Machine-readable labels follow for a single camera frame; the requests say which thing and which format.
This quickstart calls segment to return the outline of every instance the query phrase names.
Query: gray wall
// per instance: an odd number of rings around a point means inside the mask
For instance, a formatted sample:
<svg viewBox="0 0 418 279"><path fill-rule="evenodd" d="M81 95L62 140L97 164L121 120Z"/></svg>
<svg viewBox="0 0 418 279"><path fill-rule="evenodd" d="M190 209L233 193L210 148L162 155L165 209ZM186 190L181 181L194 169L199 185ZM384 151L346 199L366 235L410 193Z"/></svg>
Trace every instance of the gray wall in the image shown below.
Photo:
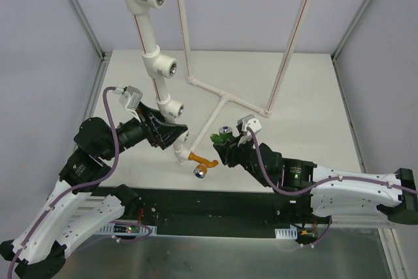
<svg viewBox="0 0 418 279"><path fill-rule="evenodd" d="M66 0L0 0L0 242L24 231L72 148L98 58ZM9 262L0 258L0 277Z"/></svg>
<svg viewBox="0 0 418 279"><path fill-rule="evenodd" d="M375 0L337 67L366 170L418 182L418 0ZM397 230L416 278L418 227Z"/></svg>
<svg viewBox="0 0 418 279"><path fill-rule="evenodd" d="M123 0L79 0L105 51L140 42ZM313 0L297 52L332 53L362 0ZM191 49L282 52L300 0L185 0ZM157 42L183 49L177 0L152 10Z"/></svg>

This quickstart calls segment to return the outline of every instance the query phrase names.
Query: pvc pipe frame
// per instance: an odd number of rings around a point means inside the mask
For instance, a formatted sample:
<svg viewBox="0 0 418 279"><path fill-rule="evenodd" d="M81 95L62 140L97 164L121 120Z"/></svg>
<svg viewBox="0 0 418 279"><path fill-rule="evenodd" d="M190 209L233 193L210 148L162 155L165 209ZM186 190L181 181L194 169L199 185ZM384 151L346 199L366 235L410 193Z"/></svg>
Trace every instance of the pvc pipe frame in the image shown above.
<svg viewBox="0 0 418 279"><path fill-rule="evenodd" d="M283 82L284 74L286 73L287 68L289 66L291 57L293 55L293 51L295 50L295 44L297 42L298 36L300 35L300 30L302 29L304 19L308 13L308 9L311 5L312 0L302 0L300 3L298 14L293 24L292 32L289 36L289 40L287 41L286 50L281 59L281 63L280 63L279 70L276 76L276 80L274 82L272 92L270 94L268 103L265 106L265 108L257 106L257 105L253 105L250 102L239 98L238 96L235 96L227 91L223 91L219 88L206 84L200 80L197 80L194 77L193 69L191 68L191 64L189 62L190 61L190 43L189 43L189 30L187 27L187 18L186 18L186 12L185 12L185 3L184 3L184 0L177 0L177 1L178 1L178 10L180 13L180 23L182 26L182 33L183 33L183 44L184 44L185 60L186 60L186 65L187 65L187 81L194 86L198 86L206 91L210 91L211 93L218 94L220 97L223 97L226 95L229 101L233 101L234 103L237 103L243 107L256 111L261 116L269 117L272 113L274 102L277 99L277 94L280 89L281 83Z"/></svg>

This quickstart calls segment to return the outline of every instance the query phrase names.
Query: white table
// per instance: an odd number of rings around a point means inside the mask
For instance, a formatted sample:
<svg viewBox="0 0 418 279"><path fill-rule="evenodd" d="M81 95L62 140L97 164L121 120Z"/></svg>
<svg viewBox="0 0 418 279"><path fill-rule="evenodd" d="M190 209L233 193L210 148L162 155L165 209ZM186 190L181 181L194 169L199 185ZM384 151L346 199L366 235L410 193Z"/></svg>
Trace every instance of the white table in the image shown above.
<svg viewBox="0 0 418 279"><path fill-rule="evenodd" d="M185 111L178 122L189 127L190 136L186 142L189 146L218 104L219 97L186 82L183 51L164 53L178 59L179 69L172 79L167 80L167 86L172 98L184 103ZM281 56L280 53L195 51L191 55L191 66L199 80L264 106ZM113 51L102 90L115 85L139 88L144 94L142 102L157 108L155 92L140 51ZM118 96L110 94L109 103L115 124L132 118L119 104ZM240 105L228 103L196 153L219 160L212 148L210 133L217 133L223 125L235 129L237 119L253 113ZM294 54L271 117L255 115L263 126L259 142L265 142L284 157L360 171L329 55ZM94 116L107 121L101 98ZM151 148L144 141L122 153L116 172L102 186L124 183L136 188L271 191L262 187L241 167L230 169L220 164L209 169L204 179L198 179L193 175L195 166L194 162L180 166L172 148L161 151Z"/></svg>

